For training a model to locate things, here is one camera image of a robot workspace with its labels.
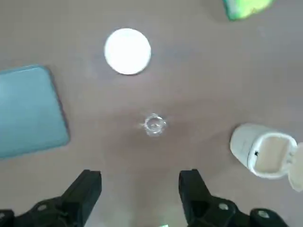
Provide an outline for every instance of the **transparent object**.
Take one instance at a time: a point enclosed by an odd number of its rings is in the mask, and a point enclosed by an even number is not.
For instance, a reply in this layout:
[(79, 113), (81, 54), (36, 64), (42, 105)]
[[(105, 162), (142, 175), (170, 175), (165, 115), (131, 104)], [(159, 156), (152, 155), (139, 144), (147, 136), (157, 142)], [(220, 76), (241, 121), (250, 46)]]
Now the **transparent object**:
[(167, 126), (166, 121), (159, 115), (152, 113), (148, 116), (143, 124), (146, 134), (149, 136), (159, 136)]

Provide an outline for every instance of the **brown table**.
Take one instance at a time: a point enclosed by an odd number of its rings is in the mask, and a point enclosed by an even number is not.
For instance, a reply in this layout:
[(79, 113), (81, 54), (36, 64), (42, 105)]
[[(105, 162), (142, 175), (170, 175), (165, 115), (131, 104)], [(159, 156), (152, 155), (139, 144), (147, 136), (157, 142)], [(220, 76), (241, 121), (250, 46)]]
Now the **brown table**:
[[(263, 180), (229, 151), (234, 127), (257, 122), (303, 141), (303, 1), (278, 0), (241, 22), (221, 0), (2, 0), (0, 70), (52, 71), (71, 141), (0, 162), (0, 207), (17, 213), (60, 195), (84, 169), (104, 190), (87, 226), (183, 227), (178, 173), (198, 168), (212, 193), (248, 212), (276, 210), (301, 226), (303, 196), (287, 177)], [(131, 27), (151, 43), (140, 75), (117, 75), (103, 45)], [(140, 123), (167, 117), (149, 138)]]

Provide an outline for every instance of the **screw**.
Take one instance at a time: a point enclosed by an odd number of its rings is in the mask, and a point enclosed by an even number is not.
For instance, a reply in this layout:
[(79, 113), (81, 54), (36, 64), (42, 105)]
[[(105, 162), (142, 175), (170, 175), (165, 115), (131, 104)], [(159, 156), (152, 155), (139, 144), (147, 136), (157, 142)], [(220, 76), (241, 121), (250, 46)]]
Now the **screw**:
[(43, 210), (45, 210), (47, 208), (47, 206), (45, 205), (45, 204), (43, 204), (43, 205), (40, 205), (38, 208), (37, 208), (37, 210), (38, 211), (43, 211)]
[(269, 215), (267, 214), (267, 212), (265, 212), (263, 210), (259, 210), (258, 215), (262, 218), (269, 218)]
[(228, 210), (228, 206), (225, 203), (220, 203), (219, 208), (222, 210)]

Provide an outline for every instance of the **green object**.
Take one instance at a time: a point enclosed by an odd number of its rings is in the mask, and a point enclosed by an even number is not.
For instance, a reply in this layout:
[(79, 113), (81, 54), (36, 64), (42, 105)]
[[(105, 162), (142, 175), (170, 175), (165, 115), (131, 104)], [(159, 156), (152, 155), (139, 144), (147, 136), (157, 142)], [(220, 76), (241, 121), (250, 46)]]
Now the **green object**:
[(245, 19), (259, 13), (274, 0), (223, 0), (229, 20)]
[(49, 71), (27, 66), (0, 72), (0, 157), (69, 141)]

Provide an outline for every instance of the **white container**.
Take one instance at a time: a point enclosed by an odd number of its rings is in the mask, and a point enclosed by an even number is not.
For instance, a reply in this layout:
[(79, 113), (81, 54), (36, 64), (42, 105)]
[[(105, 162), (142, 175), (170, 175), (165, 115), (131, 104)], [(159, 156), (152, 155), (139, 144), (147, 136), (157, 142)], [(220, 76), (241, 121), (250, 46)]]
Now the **white container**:
[(243, 124), (232, 134), (230, 149), (253, 174), (267, 179), (288, 175), (293, 189), (303, 190), (303, 143), (257, 124)]

